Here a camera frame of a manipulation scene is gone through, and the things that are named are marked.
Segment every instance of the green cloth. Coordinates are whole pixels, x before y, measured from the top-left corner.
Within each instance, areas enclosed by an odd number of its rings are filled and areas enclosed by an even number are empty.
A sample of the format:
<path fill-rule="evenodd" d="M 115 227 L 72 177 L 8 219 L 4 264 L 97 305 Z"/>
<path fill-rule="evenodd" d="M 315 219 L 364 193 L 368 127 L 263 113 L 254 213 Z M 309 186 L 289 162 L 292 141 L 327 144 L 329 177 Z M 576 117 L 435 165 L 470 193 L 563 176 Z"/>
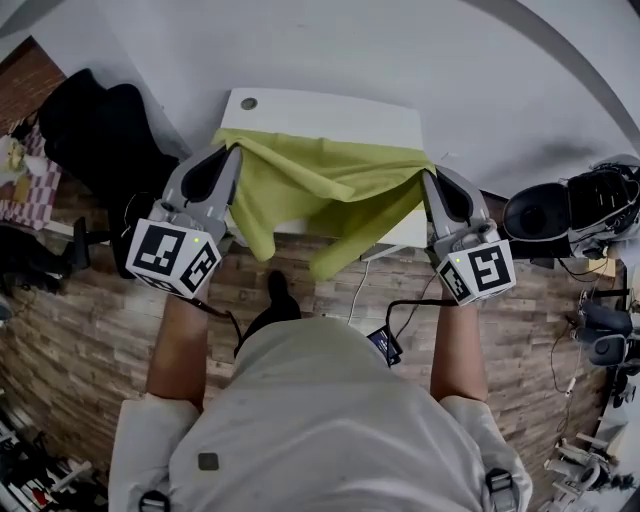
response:
<path fill-rule="evenodd" d="M 422 151 L 280 133 L 220 129 L 214 142 L 242 150 L 231 215 L 255 257 L 275 252 L 282 222 L 308 218 L 309 232 L 337 237 L 311 259 L 328 279 L 373 246 L 422 201 L 417 173 L 435 172 Z"/>

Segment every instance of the brick wall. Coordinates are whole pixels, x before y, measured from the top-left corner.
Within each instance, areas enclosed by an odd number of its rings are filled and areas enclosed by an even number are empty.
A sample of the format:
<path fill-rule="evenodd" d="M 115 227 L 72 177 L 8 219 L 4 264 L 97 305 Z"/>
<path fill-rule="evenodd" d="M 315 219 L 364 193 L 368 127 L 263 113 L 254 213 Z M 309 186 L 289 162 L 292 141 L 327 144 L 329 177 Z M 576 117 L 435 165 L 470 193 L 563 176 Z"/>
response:
<path fill-rule="evenodd" d="M 0 63 L 0 134 L 38 109 L 65 79 L 32 37 Z"/>

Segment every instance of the checkered tablecloth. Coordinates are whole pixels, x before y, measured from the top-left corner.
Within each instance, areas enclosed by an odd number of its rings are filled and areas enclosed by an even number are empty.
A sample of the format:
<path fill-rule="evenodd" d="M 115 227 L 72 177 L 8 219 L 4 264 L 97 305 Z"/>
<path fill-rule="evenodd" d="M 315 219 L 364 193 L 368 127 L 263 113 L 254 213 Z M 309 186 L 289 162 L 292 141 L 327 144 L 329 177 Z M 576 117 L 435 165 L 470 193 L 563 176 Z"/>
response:
<path fill-rule="evenodd" d="M 40 134 L 38 124 L 20 142 L 25 146 L 28 155 L 46 158 L 44 154 L 44 138 Z M 42 229 L 51 219 L 51 210 L 53 209 L 53 201 L 59 182 L 60 167 L 49 160 L 47 172 L 44 176 L 31 176 L 31 186 L 25 203 L 18 203 L 8 199 L 0 200 L 0 219 L 17 222 L 35 230 Z"/>

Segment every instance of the white table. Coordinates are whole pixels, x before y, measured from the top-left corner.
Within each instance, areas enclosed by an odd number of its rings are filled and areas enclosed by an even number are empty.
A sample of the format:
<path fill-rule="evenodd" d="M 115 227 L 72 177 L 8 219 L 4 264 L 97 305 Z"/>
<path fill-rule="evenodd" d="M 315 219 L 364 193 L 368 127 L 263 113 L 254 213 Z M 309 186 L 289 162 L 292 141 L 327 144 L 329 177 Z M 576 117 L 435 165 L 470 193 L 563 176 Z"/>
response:
<path fill-rule="evenodd" d="M 253 99 L 252 109 L 243 101 Z M 424 151 L 422 127 L 417 110 L 375 101 L 283 89 L 233 89 L 221 128 L 235 128 L 299 137 L 327 138 L 338 142 L 407 147 Z M 231 215 L 229 230 L 242 243 Z M 285 222 L 276 233 L 307 233 L 307 219 Z M 423 207 L 412 211 L 378 243 L 391 247 L 372 248 L 361 259 L 369 261 L 403 247 L 426 247 L 427 218 Z"/>

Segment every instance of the black device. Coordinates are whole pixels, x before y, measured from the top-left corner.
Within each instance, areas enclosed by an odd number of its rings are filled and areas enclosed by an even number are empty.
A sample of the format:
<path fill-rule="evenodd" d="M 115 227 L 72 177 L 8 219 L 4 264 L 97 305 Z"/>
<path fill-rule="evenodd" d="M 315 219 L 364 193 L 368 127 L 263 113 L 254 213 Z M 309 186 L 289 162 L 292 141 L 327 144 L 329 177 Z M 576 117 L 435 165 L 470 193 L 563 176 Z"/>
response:
<path fill-rule="evenodd" d="M 369 338 L 371 343 L 373 343 L 376 348 L 382 352 L 382 355 L 387 359 L 389 366 L 393 366 L 401 361 L 400 354 L 402 354 L 402 347 L 398 344 L 395 338 L 389 340 L 386 329 L 386 326 L 380 327 L 377 331 L 369 334 L 367 338 Z"/>

